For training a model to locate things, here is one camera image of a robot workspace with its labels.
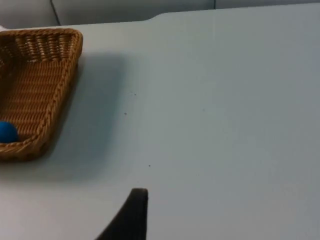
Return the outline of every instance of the white table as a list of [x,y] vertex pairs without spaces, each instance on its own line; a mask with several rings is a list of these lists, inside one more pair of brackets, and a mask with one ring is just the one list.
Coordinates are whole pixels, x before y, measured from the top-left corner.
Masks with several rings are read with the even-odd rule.
[[50,156],[0,167],[0,239],[93,240],[131,188],[149,240],[320,238],[320,4],[78,25]]

